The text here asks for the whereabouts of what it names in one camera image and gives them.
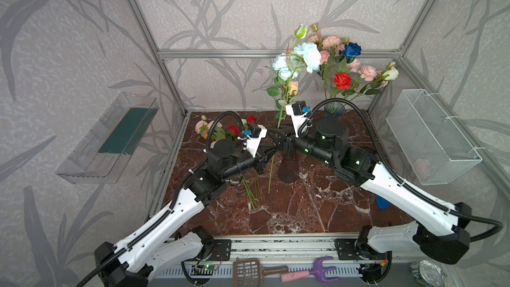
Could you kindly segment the dark red glass vase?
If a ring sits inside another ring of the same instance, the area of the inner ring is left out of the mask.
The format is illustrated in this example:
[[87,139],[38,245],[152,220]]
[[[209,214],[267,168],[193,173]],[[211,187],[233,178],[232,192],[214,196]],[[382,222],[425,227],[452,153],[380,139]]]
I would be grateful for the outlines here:
[[278,168],[278,178],[284,183],[295,183],[299,178],[299,159],[297,154],[284,154]]

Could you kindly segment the purple glass vase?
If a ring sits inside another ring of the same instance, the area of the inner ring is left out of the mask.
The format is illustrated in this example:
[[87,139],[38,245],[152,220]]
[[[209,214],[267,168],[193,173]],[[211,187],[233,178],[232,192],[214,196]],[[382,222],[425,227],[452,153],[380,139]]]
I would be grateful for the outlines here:
[[334,101],[324,105],[325,115],[330,118],[340,118],[345,114],[345,106],[342,102]]

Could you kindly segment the cream peach rose stem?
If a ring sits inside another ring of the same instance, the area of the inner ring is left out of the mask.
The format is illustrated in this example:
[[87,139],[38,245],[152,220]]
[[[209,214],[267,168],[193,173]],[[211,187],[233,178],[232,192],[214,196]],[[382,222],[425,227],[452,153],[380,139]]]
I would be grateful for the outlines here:
[[299,94],[299,82],[298,81],[290,81],[287,86],[287,94],[286,94],[286,102],[288,104],[292,103],[294,99]]

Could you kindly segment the large red rose stem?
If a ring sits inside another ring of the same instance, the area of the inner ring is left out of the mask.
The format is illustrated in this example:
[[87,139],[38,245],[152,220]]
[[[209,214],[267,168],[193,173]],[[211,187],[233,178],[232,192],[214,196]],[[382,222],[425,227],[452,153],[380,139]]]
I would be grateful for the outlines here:
[[333,86],[330,90],[332,98],[337,98],[338,94],[341,96],[348,96],[351,89],[352,78],[348,73],[337,73],[334,75]]

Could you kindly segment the pale blue white flower stem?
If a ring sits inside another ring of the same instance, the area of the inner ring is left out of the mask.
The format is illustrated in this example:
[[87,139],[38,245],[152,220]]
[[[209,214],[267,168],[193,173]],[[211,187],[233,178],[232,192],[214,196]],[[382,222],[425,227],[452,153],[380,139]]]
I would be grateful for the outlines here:
[[274,83],[266,91],[269,96],[275,99],[278,109],[276,128],[279,129],[282,128],[283,121],[288,116],[285,110],[285,106],[288,105],[286,102],[288,83],[298,81],[301,74],[312,73],[320,67],[321,55],[317,45],[305,42],[299,45],[296,43],[303,41],[308,33],[309,27],[301,24],[294,32],[293,43],[287,46],[284,53],[275,57],[271,66],[271,70],[274,72]]

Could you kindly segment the white rose stem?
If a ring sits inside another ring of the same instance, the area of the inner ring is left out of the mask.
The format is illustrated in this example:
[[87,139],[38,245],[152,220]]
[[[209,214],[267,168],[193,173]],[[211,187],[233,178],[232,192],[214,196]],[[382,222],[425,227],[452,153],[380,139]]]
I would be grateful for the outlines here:
[[382,93],[382,89],[390,82],[395,81],[398,78],[398,70],[394,67],[390,67],[381,73],[376,72],[376,76],[372,81],[368,81],[364,87],[360,90],[361,94],[364,95],[378,95]]

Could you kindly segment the blue rose stem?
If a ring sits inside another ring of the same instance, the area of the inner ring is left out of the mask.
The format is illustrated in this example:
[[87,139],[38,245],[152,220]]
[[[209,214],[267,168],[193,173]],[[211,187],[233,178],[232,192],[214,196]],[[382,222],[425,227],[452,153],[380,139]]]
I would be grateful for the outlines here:
[[344,43],[343,50],[341,51],[341,72],[348,73],[352,78],[351,89],[348,96],[343,96],[345,99],[353,98],[357,94],[361,82],[361,62],[358,59],[362,51],[360,45],[354,42]]

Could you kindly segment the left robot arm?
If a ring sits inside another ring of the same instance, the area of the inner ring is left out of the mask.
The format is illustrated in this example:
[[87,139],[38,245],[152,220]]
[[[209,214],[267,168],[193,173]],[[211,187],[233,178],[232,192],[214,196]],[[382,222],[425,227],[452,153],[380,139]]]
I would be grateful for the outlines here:
[[210,235],[191,233],[174,243],[166,241],[184,223],[204,210],[227,188],[227,180],[254,169],[263,174],[277,152],[276,146],[263,145],[268,129],[261,124],[243,123],[234,111],[221,113],[212,123],[232,116],[240,126],[235,140],[211,143],[206,139],[205,159],[178,185],[173,199],[139,229],[116,244],[105,242],[95,251],[96,268],[79,283],[85,286],[99,277],[104,286],[147,286],[159,269],[198,256],[212,241]]

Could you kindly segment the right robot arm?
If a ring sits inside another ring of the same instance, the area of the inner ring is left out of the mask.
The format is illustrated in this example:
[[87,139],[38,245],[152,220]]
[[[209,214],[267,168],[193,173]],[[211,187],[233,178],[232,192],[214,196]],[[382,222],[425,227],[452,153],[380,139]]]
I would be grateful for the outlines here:
[[288,154],[299,151],[332,168],[333,174],[352,186],[382,197],[410,215],[410,223],[376,227],[365,226],[356,240],[356,251],[365,258],[397,251],[421,251],[433,260],[456,264],[470,244],[498,234],[502,222],[474,216],[465,203],[452,204],[430,195],[399,176],[383,156],[380,146],[374,150],[349,145],[349,129],[324,117],[309,137],[315,108],[305,102],[290,105],[289,130],[268,130],[277,149]]

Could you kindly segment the bunch of artificial flowers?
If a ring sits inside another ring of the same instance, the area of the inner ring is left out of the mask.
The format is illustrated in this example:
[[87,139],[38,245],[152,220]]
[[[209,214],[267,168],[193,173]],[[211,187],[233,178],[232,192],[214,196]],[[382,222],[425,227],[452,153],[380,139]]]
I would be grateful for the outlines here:
[[[240,129],[238,126],[223,126],[222,123],[218,123],[214,129],[212,129],[214,120],[209,120],[206,115],[202,115],[200,120],[195,125],[195,132],[199,134],[204,140],[207,140],[209,136],[211,136],[211,143],[209,148],[213,149],[215,144],[222,140],[232,140],[234,143],[238,142],[238,137],[240,135]],[[248,195],[249,204],[248,208],[251,211],[254,211],[257,208],[257,204],[259,202],[259,198],[257,194],[260,193],[260,186],[258,183],[258,177],[254,177],[255,184],[255,193],[253,193],[250,188],[250,183],[245,177],[244,173],[239,175],[239,181],[236,183],[231,181],[233,185],[243,184],[245,191]]]

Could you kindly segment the blue garden trowel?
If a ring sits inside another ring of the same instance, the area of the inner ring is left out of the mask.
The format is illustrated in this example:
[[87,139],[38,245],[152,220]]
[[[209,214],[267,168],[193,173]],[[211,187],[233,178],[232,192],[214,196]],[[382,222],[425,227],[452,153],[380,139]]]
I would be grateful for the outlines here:
[[388,209],[392,205],[391,202],[378,195],[376,196],[376,204],[379,209]]

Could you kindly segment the brown plastic scoop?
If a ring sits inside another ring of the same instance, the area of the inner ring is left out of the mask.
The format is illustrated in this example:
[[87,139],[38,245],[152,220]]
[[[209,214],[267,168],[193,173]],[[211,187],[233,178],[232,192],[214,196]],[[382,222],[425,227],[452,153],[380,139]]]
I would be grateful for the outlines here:
[[258,259],[237,260],[232,263],[232,285],[234,287],[258,287],[263,278],[289,273],[287,266],[263,267]]

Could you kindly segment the purple pink garden fork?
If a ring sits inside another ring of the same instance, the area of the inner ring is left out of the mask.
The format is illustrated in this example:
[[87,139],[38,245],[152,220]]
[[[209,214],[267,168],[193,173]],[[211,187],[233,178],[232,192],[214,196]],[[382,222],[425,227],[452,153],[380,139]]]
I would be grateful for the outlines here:
[[326,256],[318,258],[314,261],[312,270],[285,273],[280,276],[280,280],[282,283],[285,283],[307,278],[309,276],[314,276],[316,280],[320,283],[325,284],[337,282],[340,279],[340,277],[328,278],[327,276],[325,276],[327,272],[335,270],[335,267],[324,267],[324,262],[327,260],[333,260],[333,257]]

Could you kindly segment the metal tin can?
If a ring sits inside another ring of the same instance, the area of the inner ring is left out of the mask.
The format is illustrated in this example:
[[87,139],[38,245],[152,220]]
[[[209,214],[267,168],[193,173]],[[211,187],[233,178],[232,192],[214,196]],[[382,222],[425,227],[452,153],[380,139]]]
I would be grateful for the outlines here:
[[417,284],[428,287],[444,285],[442,269],[429,260],[420,260],[410,264],[410,273]]

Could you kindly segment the clear plastic wall shelf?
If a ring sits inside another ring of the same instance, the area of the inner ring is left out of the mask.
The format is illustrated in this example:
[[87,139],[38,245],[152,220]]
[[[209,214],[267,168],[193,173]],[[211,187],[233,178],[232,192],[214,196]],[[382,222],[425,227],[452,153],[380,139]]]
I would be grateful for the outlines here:
[[56,174],[72,184],[117,183],[158,110],[156,97],[119,93]]

